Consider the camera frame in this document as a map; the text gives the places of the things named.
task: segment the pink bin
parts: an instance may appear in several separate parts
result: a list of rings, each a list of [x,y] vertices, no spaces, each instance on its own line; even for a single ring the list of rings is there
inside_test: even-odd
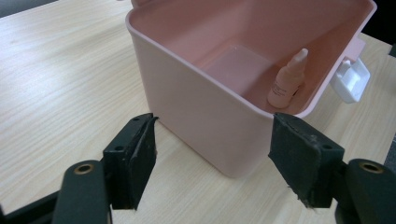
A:
[[[151,112],[225,175],[268,154],[273,113],[303,118],[339,64],[357,60],[371,0],[133,0],[126,23]],[[286,109],[266,100],[276,73],[309,50]]]

